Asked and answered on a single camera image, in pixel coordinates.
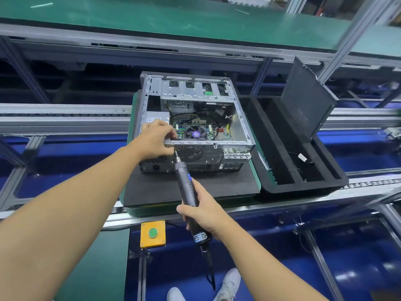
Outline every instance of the blue floor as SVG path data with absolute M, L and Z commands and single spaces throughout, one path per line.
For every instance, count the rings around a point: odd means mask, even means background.
M 394 153 L 395 142 L 386 140 L 381 130 L 321 131 L 318 133 L 344 171 L 365 171 L 401 167 L 401 156 Z M 22 152 L 26 138 L 9 138 Z M 106 158 L 126 144 L 126 136 L 51 136 L 37 158 L 39 177 L 28 176 L 18 197 L 34 197 Z M 0 159 L 0 186 L 11 171 Z
M 282 231 L 277 227 L 267 230 L 265 227 L 272 226 L 272 222 L 271 217 L 239 220 L 243 228 L 248 229 L 285 266 L 333 300 L 313 256 L 307 252 L 309 248 L 305 240 L 302 244 L 306 250 L 288 226 Z M 138 233 L 132 233 L 132 248 L 138 238 Z M 152 259 L 147 266 L 147 301 L 164 300 L 168 290 L 174 286 L 181 290 L 186 300 L 212 300 L 215 292 L 205 278 L 205 263 L 190 234 L 184 229 L 168 227 L 166 239 L 166 247 L 150 250 Z M 401 287 L 401 253 L 378 221 L 318 230 L 316 241 L 345 300 L 372 301 L 372 291 Z M 211 252 L 219 289 L 225 273 L 234 267 L 234 263 L 220 242 L 211 243 Z M 136 300 L 137 275 L 138 264 L 129 263 L 127 301 Z M 243 281 L 237 300 L 253 300 Z

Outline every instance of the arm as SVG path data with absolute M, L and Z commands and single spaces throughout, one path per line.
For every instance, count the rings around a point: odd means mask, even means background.
M 137 164 L 174 153 L 163 145 L 166 135 L 176 138 L 173 127 L 161 120 L 144 125 L 129 145 L 35 197 L 0 224 L 2 300 L 52 300 L 98 236 Z
M 327 301 L 263 248 L 223 210 L 200 183 L 193 181 L 198 192 L 199 207 L 179 205 L 178 213 L 194 218 L 200 226 L 224 243 L 256 301 Z

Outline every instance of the black case lid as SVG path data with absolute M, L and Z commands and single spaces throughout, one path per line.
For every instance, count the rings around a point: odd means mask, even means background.
M 305 136 L 312 138 L 333 111 L 338 98 L 299 60 L 289 73 L 282 101 L 291 115 L 302 124 Z

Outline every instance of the screwdriver cord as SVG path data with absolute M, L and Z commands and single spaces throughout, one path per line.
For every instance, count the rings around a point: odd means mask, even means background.
M 208 273 L 206 273 L 206 279 L 207 281 L 212 285 L 213 290 L 216 290 L 216 280 L 214 278 L 214 271 L 213 271 L 213 261 L 212 261 L 212 255 L 210 254 L 209 246 L 201 246 L 200 247 L 202 250 L 202 256 L 205 258 L 207 267 L 208 267 Z

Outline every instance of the green conveyor surface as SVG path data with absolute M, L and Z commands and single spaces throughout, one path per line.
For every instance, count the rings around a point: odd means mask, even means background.
M 139 36 L 164 34 L 319 49 L 333 49 L 350 24 L 208 0 L 2 0 L 0 18 L 16 24 L 59 23 L 66 24 L 63 28 L 141 32 L 133 33 Z M 353 51 L 400 57 L 401 29 L 372 26 Z

